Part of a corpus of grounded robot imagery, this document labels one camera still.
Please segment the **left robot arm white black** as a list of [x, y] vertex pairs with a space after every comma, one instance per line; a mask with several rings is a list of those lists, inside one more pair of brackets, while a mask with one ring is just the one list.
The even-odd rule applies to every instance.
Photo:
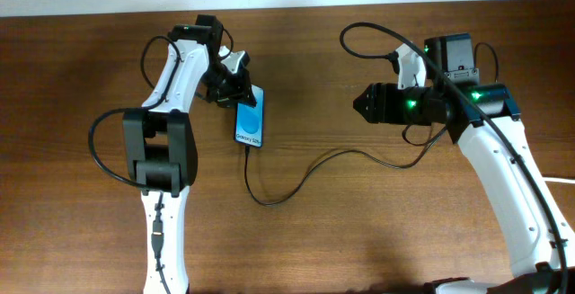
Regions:
[[168, 33], [168, 55], [153, 92], [122, 118], [128, 174], [141, 191], [146, 214], [145, 293], [186, 293], [185, 208], [198, 172], [190, 108], [199, 85], [223, 108], [257, 101], [246, 52], [222, 44], [226, 29], [214, 15]]

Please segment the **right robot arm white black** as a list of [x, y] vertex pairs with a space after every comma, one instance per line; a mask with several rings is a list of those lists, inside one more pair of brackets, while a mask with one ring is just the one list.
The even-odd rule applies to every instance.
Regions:
[[385, 55], [397, 83], [371, 84], [353, 107], [369, 123], [441, 123], [476, 172], [504, 234], [513, 278], [428, 282], [426, 293], [572, 293], [574, 231], [527, 144], [521, 112], [502, 83], [482, 85], [467, 33], [407, 41]]

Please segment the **blue Galaxy smartphone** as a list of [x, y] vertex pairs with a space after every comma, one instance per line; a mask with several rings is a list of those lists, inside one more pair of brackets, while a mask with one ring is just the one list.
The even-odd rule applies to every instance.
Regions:
[[252, 86], [256, 105], [239, 103], [236, 109], [234, 140], [250, 147], [263, 146], [264, 90]]

